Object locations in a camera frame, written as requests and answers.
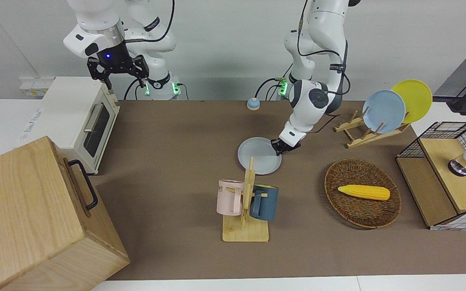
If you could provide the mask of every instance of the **oven handle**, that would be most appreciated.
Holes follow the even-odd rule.
[[[91,196],[93,197],[93,202],[89,203],[89,205],[85,207],[87,210],[91,210],[95,208],[95,206],[98,204],[98,197],[96,196],[96,192],[93,188],[93,185],[91,184],[91,181],[89,181],[89,176],[87,175],[87,172],[85,171],[84,165],[82,164],[82,162],[80,162],[79,160],[70,160],[68,162],[68,166],[70,167],[76,164],[80,166],[80,169],[82,170],[82,174],[84,175],[85,182],[87,183],[87,186],[89,187],[89,191],[91,191]]]
[[[89,116],[89,120],[84,127],[85,133],[92,133],[95,130],[96,122],[98,121],[98,117],[104,108],[103,103],[95,104],[93,106],[93,111],[91,112],[91,116]]]

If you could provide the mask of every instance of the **yellow plate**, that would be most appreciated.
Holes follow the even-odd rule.
[[[408,112],[403,123],[420,120],[431,108],[431,89],[422,81],[404,80],[393,86],[392,91],[400,95],[405,104],[405,111]]]

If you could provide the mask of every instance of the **wicker basket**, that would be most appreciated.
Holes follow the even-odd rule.
[[[390,198],[387,201],[362,199],[337,190],[339,186],[348,184],[385,187],[391,192]],[[364,228],[390,225],[396,220],[402,205],[392,179],[374,164],[355,158],[339,160],[331,165],[325,177],[325,191],[336,212]]]

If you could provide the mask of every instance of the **corn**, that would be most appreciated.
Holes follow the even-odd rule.
[[[346,185],[337,188],[350,196],[386,201],[390,198],[390,190],[379,186]]]

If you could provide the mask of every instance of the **oven window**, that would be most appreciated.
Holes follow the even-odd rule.
[[[104,131],[109,118],[109,111],[107,111],[107,108],[104,106],[102,108],[102,112],[100,112],[100,116],[98,116],[98,120],[96,121],[95,129],[92,133],[88,133],[84,140],[84,148],[92,157],[95,157],[96,155],[96,151],[100,145],[100,140],[102,140],[102,137],[104,136]]]

